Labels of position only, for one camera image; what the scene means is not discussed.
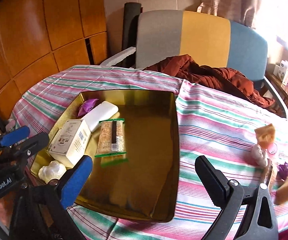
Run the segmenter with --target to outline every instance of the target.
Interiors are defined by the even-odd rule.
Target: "wooden wall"
[[[15,103],[40,80],[106,58],[103,0],[2,0],[1,117],[7,119]]]

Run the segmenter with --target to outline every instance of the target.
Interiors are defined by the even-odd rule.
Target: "golden metal tray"
[[[118,106],[114,117],[125,119],[128,161],[103,167],[101,158],[94,158],[100,129],[94,131],[85,151],[93,160],[93,170],[76,203],[113,217],[169,222],[175,211],[180,154],[174,94],[156,90],[82,92],[50,130],[50,141],[66,120],[77,118],[81,104],[92,98]],[[36,154],[31,173],[40,182],[39,169],[52,160],[45,149]]]

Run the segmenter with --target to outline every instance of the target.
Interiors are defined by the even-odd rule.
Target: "chair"
[[[284,111],[282,98],[265,77],[267,43],[254,30],[236,22],[203,13],[156,10],[141,13],[136,47],[129,47],[102,62],[113,66],[136,52],[136,69],[166,57],[189,54],[197,64],[239,70],[259,89],[264,83]]]

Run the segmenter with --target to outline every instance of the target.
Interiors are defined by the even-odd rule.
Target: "rust-colored cloth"
[[[157,71],[186,79],[191,83],[197,83],[242,98],[262,108],[267,108],[274,103],[274,99],[262,97],[254,89],[253,82],[240,71],[232,68],[199,66],[187,54],[167,57],[144,70]]]

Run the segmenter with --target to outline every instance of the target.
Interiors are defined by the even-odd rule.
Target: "chair armrest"
[[[264,84],[266,85],[268,91],[276,98],[277,103],[279,107],[281,107],[285,113],[285,118],[288,120],[288,108],[286,104],[284,103],[283,99],[279,95],[279,93],[276,91],[276,89],[272,86],[272,84],[268,81],[266,77],[264,77]]]
[[[123,59],[125,59],[127,56],[133,54],[136,51],[136,47],[129,47],[125,50],[122,50],[121,52],[115,54],[114,56],[111,56],[107,60],[104,60],[100,65],[101,66],[113,66],[117,63],[121,62]]]

